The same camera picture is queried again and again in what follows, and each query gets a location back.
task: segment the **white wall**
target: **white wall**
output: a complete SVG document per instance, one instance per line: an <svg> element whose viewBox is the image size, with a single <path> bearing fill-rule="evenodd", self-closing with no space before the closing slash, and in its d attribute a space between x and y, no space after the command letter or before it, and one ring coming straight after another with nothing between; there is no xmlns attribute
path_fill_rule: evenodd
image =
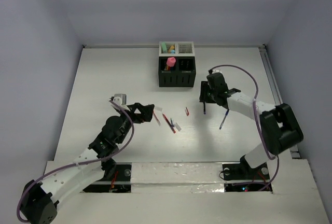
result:
<svg viewBox="0 0 332 224"><path fill-rule="evenodd" d="M292 0L61 0L84 44L267 43Z"/></svg>
<svg viewBox="0 0 332 224"><path fill-rule="evenodd" d="M303 129L308 158L332 220L332 0L296 0L268 44L283 101Z"/></svg>
<svg viewBox="0 0 332 224"><path fill-rule="evenodd" d="M0 0L0 223L53 158L80 52L59 0Z"/></svg>

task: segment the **pen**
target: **pen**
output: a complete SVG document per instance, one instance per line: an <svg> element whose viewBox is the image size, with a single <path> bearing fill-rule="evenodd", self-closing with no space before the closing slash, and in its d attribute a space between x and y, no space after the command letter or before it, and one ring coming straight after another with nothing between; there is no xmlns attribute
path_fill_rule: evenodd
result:
<svg viewBox="0 0 332 224"><path fill-rule="evenodd" d="M186 109L185 109L185 113L186 113L187 116L189 116L189 110L188 110L187 107L186 107Z"/></svg>
<svg viewBox="0 0 332 224"><path fill-rule="evenodd" d="M162 114L162 116L164 117L166 123L170 126L171 130L173 131L173 133L175 133L176 131L174 130L174 128L172 127L171 123L169 122L168 118L166 117L165 114Z"/></svg>
<svg viewBox="0 0 332 224"><path fill-rule="evenodd" d="M222 127L223 127L223 125L224 125L224 122L225 122L225 120L226 120L226 117L227 117L228 113L229 113L229 110L226 111L225 116L224 116L224 119L223 119L222 123L220 124L219 130L222 129Z"/></svg>

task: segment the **cable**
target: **cable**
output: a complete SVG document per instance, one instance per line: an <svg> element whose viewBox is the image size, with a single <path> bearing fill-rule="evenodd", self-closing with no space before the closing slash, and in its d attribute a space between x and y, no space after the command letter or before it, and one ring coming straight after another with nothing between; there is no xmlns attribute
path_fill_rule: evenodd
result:
<svg viewBox="0 0 332 224"><path fill-rule="evenodd" d="M258 175L263 179L264 183L266 184L266 180L265 180L265 177L263 176L263 174L258 171Z"/></svg>
<svg viewBox="0 0 332 224"><path fill-rule="evenodd" d="M43 180L44 178L46 178L47 176L49 175L52 175L53 173L55 172L58 172L58 171L62 171L62 170L65 170L65 169L68 169L68 168L72 168L72 167L75 167L75 166L78 166L78 165L87 165L87 164L90 164L90 163L95 163L95 162L99 162L99 161L105 161L105 160L108 160L110 159L111 157L115 156L116 154L119 154L120 152L122 152L128 145L129 143L131 142L131 139L133 138L134 136L134 131L135 131L135 128L134 128L134 123L133 121L131 120L130 116L126 113L126 111L120 107L118 104L114 103L113 101L110 101L114 106L116 106L118 109L120 109L120 111L128 118L130 124L131 124L131 127L132 127L132 132L131 132L131 135L130 135L130 138L129 140L126 142L126 144L119 150L115 151L114 153L110 154L109 156L105 157L105 158L99 158L99 159L94 159L94 160L89 160L89 161L84 161L84 162L79 162L78 164L76 163L72 163L72 164L67 164L65 166L62 166L62 167L59 167L53 171L50 171L48 173L46 173L45 175L41 176L40 178L38 178L37 180L35 180L33 183L31 183L27 188L26 190L22 193L22 196L21 196L21 199L19 200L19 203L17 204L17 208L16 208L16 216L17 218L19 219L20 222L23 222L23 223L29 223L28 220L24 220L21 215L20 215L20 207L22 205L22 201L23 199L25 198L26 194L29 192L29 190L35 186L38 182L40 182L41 180Z"/></svg>
<svg viewBox="0 0 332 224"><path fill-rule="evenodd" d="M278 174L279 166L280 166L279 157L276 156L276 169L275 169L275 173L274 173L273 177L271 178L271 180L264 187L262 187L259 191L263 191L263 190L265 190L267 187L269 187L271 185L271 183L274 181L276 175Z"/></svg>
<svg viewBox="0 0 332 224"><path fill-rule="evenodd" d="M224 171L220 171L220 173L219 173L219 177L220 177L222 180L226 181L226 180L221 176L222 173L224 173Z"/></svg>
<svg viewBox="0 0 332 224"><path fill-rule="evenodd" d="M110 182L110 190L112 190L114 188L114 183L116 181L116 177L118 176L119 171L116 171L114 178L112 179L112 181Z"/></svg>
<svg viewBox="0 0 332 224"><path fill-rule="evenodd" d="M245 72L247 75L249 75L249 77L253 80L254 84L255 84L255 87L256 87L256 92L255 92L255 95L254 95L254 100L253 100L253 109L254 109L254 118L255 118L255 123L256 123L256 127L257 127L257 131L258 131L258 134L259 134L259 137L260 137L260 140L263 144L263 147L264 147L264 151L266 153L266 156L270 159L270 160L274 160L275 158L277 158L277 164L276 164L276 170L275 170L275 174L274 176L271 178L271 180L264 186L262 187L261 189L259 189L259 191L262 191L264 189L266 189L269 185L271 185L271 183L273 182L273 180L275 179L278 171L279 171L279 157L278 156L275 156L275 157L272 157L270 156L270 153L268 151L268 148L266 147L266 144L265 144L265 141L264 141L264 138L263 138L263 134L261 132L261 129L260 129L260 126L259 126L259 121L258 121L258 116L257 116L257 109L256 109L256 100L257 100L257 96L258 96L258 83L256 81L256 79L254 78L254 76L252 76L252 74L250 74L247 70L245 70L244 68L241 68L239 66L236 66L236 65L230 65L230 64L226 64L226 65L218 65L218 66L214 66L212 69L210 69L210 71L218 68L218 67L235 67L243 72ZM236 183L236 185L244 185L244 184L253 184L254 182L251 182L251 183Z"/></svg>

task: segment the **purple cable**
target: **purple cable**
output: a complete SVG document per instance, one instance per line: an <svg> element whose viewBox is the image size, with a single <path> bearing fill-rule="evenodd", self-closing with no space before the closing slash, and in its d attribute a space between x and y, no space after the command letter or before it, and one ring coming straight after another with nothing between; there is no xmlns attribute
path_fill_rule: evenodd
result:
<svg viewBox="0 0 332 224"><path fill-rule="evenodd" d="M252 74L250 74L247 70L239 67L239 66L236 66L236 65L218 65L218 66L215 66L213 67L212 69L210 70L214 70L218 67L235 67L243 72L245 72L247 75L250 76L250 78L252 78L254 84L255 84L255 87L256 87L256 93L254 95L254 101L253 101L253 109L254 109L254 118L255 118L255 123L256 123L256 127L257 127L257 131L258 131L258 134L259 134L259 137L260 137L260 140L263 144L263 147L264 147L264 151L266 153L266 156L270 159L270 160L274 160L276 157L277 157L277 164L276 164L276 170L275 170L275 174L274 176L270 179L270 181L263 187L261 188L259 191L262 191L264 189L266 189L272 182L273 180L275 179L278 171L279 171L279 157L278 156L275 156L275 157L272 157L270 156L270 153L268 151L268 148L266 147L266 144L265 144L265 141L264 141L264 138L263 138L263 134L261 132L261 129L260 129L260 126L259 126L259 121L258 121L258 116L257 116L257 110L256 110L256 100L257 100L257 96L258 96L258 83L256 81L256 79L254 78L254 76L252 76ZM236 185L249 185L249 184L254 184L255 182L250 182L250 183L236 183Z"/></svg>
<svg viewBox="0 0 332 224"><path fill-rule="evenodd" d="M128 118L130 124L131 124L131 127L132 127L132 132L131 132L131 135L130 135L130 138L129 140L126 142L126 144L119 150L117 150L116 152L112 153L111 155L105 157L105 158L99 158L99 159L94 159L94 160L90 160L90 161L85 161L85 162L79 162L78 165L86 165L86 164L89 164L89 163L95 163L95 162L99 162L99 161L104 161L104 160L108 160L110 159L111 157L115 156L116 154L119 154L120 152L122 152L128 145L129 143L131 142L131 139L133 138L134 136L134 131L135 131L135 128L134 128L134 123L133 121L131 120L131 118L129 117L129 115L126 113L126 111L120 107L119 105L117 105L116 103L110 101L114 106L116 106L118 109L120 109L121 112L123 112L123 114ZM65 169L68 169L68 168L71 168L71 167L75 167L77 166L76 163L72 163L72 164L68 164L68 165L65 165L65 166L62 166L62 167L59 167L53 171L50 171L48 173L46 173L45 175L41 176L40 178L38 178L37 180L35 180L32 184L30 184L27 189L22 193L22 196L21 196L21 199L19 200L19 203L17 204L17 208L16 208L16 215L17 215L17 218L19 219L20 222L24 222L24 223L28 223L29 221L28 220L24 220L22 219L21 215L20 215L20 207L21 207L21 204L22 204L22 201L23 199L25 198L26 194L29 192L29 190L35 186L38 182L40 182L41 180L43 180L45 177L49 176L49 175L52 175L53 173L55 172L58 172L58 171L61 171L61 170L65 170Z"/></svg>

